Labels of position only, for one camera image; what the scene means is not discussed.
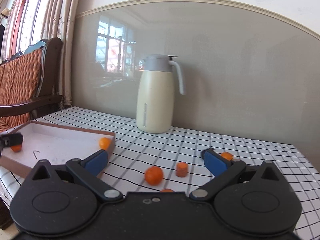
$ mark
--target thermos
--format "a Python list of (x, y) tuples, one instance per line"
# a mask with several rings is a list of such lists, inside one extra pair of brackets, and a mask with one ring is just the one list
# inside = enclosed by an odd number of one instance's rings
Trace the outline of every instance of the thermos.
[(185, 95), (183, 72), (172, 57), (151, 54), (144, 59), (137, 101), (137, 126), (149, 133), (170, 129), (174, 106), (172, 67), (176, 67), (180, 94)]

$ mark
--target thermos label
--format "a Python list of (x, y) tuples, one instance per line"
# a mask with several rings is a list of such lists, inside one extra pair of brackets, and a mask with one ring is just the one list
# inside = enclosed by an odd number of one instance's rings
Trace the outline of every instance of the thermos label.
[(147, 126), (147, 104), (144, 104), (144, 109), (143, 109), (143, 126)]

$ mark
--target thermos handle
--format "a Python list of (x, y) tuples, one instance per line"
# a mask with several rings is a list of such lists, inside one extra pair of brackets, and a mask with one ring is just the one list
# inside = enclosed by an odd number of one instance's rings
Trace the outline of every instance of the thermos handle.
[(171, 66), (175, 66), (177, 70), (178, 80), (179, 80), (179, 92), (182, 95), (186, 94), (186, 87), (184, 85), (184, 76), (181, 67), (175, 61), (169, 60)]

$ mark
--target chair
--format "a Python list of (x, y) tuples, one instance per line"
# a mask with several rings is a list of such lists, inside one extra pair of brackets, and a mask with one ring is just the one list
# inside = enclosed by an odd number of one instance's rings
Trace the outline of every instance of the chair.
[(0, 65), (0, 132), (58, 111), (53, 95), (62, 41), (41, 40)]

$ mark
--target blue gripper pad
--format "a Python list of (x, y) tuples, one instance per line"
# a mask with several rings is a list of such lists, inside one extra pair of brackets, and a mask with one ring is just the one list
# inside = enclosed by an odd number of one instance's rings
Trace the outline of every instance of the blue gripper pad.
[(227, 170), (231, 166), (231, 162), (221, 157), (219, 154), (213, 151), (213, 149), (203, 150), (201, 157), (204, 160), (204, 166), (215, 176), (219, 176), (221, 173)]
[(108, 153), (105, 150), (99, 150), (82, 160), (80, 164), (92, 175), (97, 176), (108, 164)]

